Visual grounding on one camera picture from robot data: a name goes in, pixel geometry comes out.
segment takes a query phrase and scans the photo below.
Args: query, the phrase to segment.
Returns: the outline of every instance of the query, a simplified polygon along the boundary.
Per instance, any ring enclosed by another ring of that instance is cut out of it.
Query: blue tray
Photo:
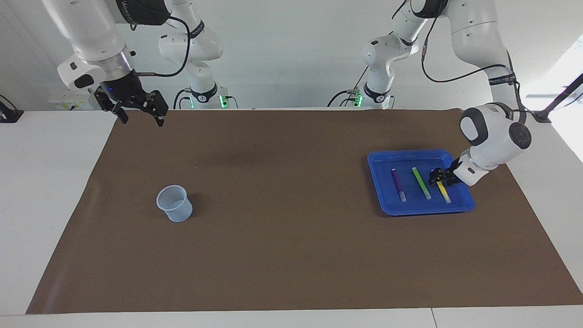
[[[374,152],[368,156],[368,165],[373,175],[374,186],[377,189],[378,201],[382,210],[390,216],[400,217],[408,215],[445,214],[468,212],[476,204],[468,187],[463,183],[446,186],[451,204],[446,204],[439,188],[430,186],[429,173],[435,168],[448,168],[454,161],[445,150],[433,149],[424,151],[389,151]],[[417,183],[411,168],[416,167],[425,181],[431,194],[427,200],[421,187]],[[397,169],[407,202],[401,202],[391,170]]]

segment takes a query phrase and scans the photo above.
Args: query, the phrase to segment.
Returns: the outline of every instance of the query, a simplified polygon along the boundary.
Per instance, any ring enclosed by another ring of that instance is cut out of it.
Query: brown table surface
[[[583,296],[506,166],[464,214],[391,218],[370,152],[468,147],[460,110],[117,122],[28,313],[535,306]],[[156,208],[189,192],[180,224]]]

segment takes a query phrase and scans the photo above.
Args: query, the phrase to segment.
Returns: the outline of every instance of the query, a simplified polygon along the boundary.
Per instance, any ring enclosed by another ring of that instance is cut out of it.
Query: plastic cup
[[[186,189],[181,186],[168,186],[156,197],[156,205],[168,215],[173,222],[182,222],[192,215],[192,204],[188,200]]]

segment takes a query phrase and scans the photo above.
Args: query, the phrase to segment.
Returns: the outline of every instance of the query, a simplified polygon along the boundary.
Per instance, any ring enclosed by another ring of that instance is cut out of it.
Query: white table
[[[25,316],[114,121],[28,111],[0,124],[0,327],[583,327],[583,306]],[[533,145],[509,167],[583,289],[583,163],[552,126],[529,127]]]

